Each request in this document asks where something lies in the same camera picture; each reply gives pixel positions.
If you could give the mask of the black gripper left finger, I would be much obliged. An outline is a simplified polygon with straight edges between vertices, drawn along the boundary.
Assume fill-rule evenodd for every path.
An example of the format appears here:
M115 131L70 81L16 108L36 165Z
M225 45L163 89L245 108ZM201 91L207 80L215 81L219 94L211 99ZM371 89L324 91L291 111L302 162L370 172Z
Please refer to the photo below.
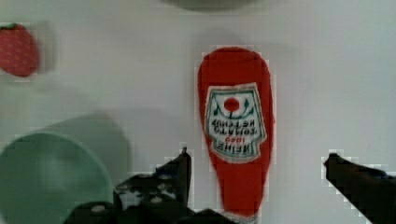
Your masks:
M187 148L150 175L134 175L113 189L113 203L119 212L136 209L142 202L164 203L176 211L190 215L188 200L191 186L191 156Z

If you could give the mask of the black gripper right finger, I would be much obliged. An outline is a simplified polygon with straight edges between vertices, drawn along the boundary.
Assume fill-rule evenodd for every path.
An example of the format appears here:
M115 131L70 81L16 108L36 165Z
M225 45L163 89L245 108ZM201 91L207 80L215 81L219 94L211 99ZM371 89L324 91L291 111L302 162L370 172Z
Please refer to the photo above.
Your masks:
M331 153L326 179L372 224L395 224L395 176Z

